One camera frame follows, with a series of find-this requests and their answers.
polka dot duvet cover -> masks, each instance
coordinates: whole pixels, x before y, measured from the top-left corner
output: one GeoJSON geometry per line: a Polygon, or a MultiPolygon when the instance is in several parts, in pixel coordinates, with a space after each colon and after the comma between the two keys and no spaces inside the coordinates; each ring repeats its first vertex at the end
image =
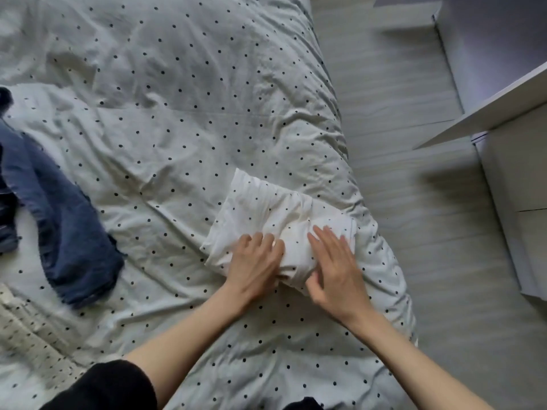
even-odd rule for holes
{"type": "MultiPolygon", "coordinates": [[[[404,277],[348,165],[309,0],[1,1],[0,85],[15,101],[6,121],[82,188],[126,254],[111,295],[72,310],[46,283],[36,226],[19,210],[20,247],[0,258],[3,408],[37,408],[219,288],[199,249],[236,168],[354,218],[374,306],[417,342],[404,277]]],[[[346,329],[280,285],[167,408],[280,409],[304,396],[390,409],[403,391],[346,329]]]]}

person's right hand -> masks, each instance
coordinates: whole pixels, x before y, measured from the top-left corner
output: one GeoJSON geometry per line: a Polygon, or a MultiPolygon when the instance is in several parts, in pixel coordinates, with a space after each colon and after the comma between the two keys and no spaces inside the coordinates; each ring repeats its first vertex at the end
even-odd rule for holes
{"type": "Polygon", "coordinates": [[[350,329],[374,311],[363,277],[344,236],[338,239],[326,226],[322,230],[314,226],[313,231],[319,239],[311,233],[307,236],[319,265],[306,287],[314,303],[350,329]]]}

bedsheet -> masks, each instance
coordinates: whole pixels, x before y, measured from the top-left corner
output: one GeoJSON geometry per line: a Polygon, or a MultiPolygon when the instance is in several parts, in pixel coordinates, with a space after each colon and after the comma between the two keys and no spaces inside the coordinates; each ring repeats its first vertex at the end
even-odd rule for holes
{"type": "MultiPolygon", "coordinates": [[[[127,256],[108,298],[70,309],[19,210],[20,248],[0,259],[3,408],[38,407],[222,284],[199,248],[236,168],[354,218],[372,303],[417,341],[403,274],[348,165],[309,0],[0,1],[6,121],[82,188],[127,256]]],[[[304,396],[380,409],[403,391],[347,330],[280,286],[209,348],[168,408],[278,409],[304,396]]]]}

floor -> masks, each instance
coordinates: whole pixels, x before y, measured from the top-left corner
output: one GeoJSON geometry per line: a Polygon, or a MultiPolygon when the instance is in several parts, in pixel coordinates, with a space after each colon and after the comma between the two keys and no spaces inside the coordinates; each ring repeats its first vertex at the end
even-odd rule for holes
{"type": "Polygon", "coordinates": [[[420,347],[496,409],[544,409],[546,303],[519,293],[473,145],[411,150],[461,115],[440,5],[372,4],[312,0],[350,164],[405,272],[420,347]]]}

